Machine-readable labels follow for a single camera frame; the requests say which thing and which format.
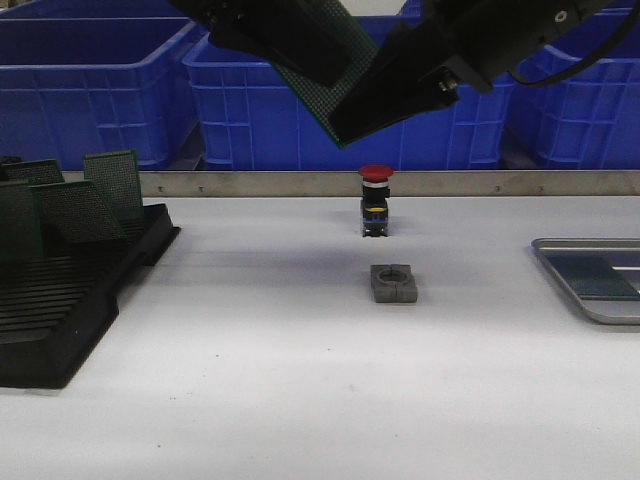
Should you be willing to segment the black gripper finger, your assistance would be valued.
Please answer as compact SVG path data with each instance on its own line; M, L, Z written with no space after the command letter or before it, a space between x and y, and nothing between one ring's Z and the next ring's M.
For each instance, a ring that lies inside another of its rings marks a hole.
M298 33L245 35L214 28L214 45L241 51L293 70L320 85L334 86L351 63L346 45L321 25L318 13L307 1L296 1L300 9Z
M447 62L454 57L437 23L396 24L329 115L338 141L348 145L414 115L452 106L459 100L459 80Z

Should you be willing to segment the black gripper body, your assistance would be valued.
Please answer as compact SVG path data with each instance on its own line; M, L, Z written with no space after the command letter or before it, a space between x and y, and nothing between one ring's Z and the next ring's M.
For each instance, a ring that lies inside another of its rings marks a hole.
M296 1L174 0L170 4L212 29L245 35L293 34L300 30L300 9Z
M480 93L509 73L519 84L546 87L588 69L611 53L635 26L631 9L619 26L591 53L544 79L530 80L517 65L544 46L601 12L608 1L423 1L422 19L444 31L455 57L448 68Z

